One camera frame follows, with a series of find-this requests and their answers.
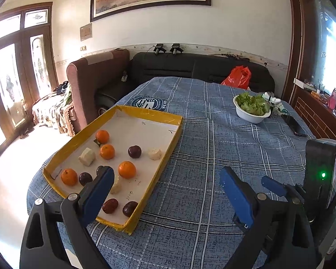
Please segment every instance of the orange fruit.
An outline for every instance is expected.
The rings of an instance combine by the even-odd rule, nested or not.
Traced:
[[[99,143],[108,143],[110,140],[110,134],[106,130],[99,130],[96,132],[96,140]]]
[[[101,146],[101,149],[99,150],[99,154],[105,160],[110,160],[115,156],[115,148],[110,144],[105,144]]]
[[[131,179],[136,175],[136,167],[130,161],[124,161],[118,166],[118,173],[126,179]]]
[[[61,180],[67,186],[73,186],[77,183],[77,173],[73,169],[65,169],[61,173]]]

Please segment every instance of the black leather sofa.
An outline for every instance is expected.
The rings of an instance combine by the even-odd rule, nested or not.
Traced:
[[[268,69],[245,59],[212,55],[171,53],[137,53],[127,66],[127,81],[118,78],[98,89],[95,103],[99,114],[118,100],[154,77],[183,77],[220,84],[236,66],[249,67],[252,72],[249,87],[253,92],[274,92],[275,82]]]

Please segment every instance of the brown armchair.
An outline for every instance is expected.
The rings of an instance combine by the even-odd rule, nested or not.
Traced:
[[[89,55],[68,65],[66,74],[71,84],[72,101],[78,120],[78,128],[75,129],[83,129],[98,117],[96,90],[121,80],[128,63],[129,51],[118,49]]]

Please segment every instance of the black phone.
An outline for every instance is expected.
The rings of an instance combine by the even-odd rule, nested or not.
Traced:
[[[296,119],[294,119],[294,117],[292,117],[291,115],[285,115],[285,114],[282,114],[281,117],[286,122],[286,124],[289,126],[289,128],[292,130],[294,135],[298,137],[307,137],[307,134],[302,129],[300,124],[298,124]]]

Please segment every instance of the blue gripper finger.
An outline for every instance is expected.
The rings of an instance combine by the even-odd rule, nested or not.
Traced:
[[[78,204],[82,209],[80,221],[84,227],[96,219],[114,182],[115,172],[111,167],[105,166],[94,181],[87,183],[82,189]]]
[[[252,188],[247,183],[242,182],[230,167],[221,169],[220,184],[239,220],[250,228],[254,222],[253,199],[251,199],[254,191]]]
[[[271,192],[275,193],[278,196],[286,196],[287,190],[285,189],[284,185],[280,182],[269,178],[268,176],[264,176],[261,179],[261,185],[265,188],[269,189]]]

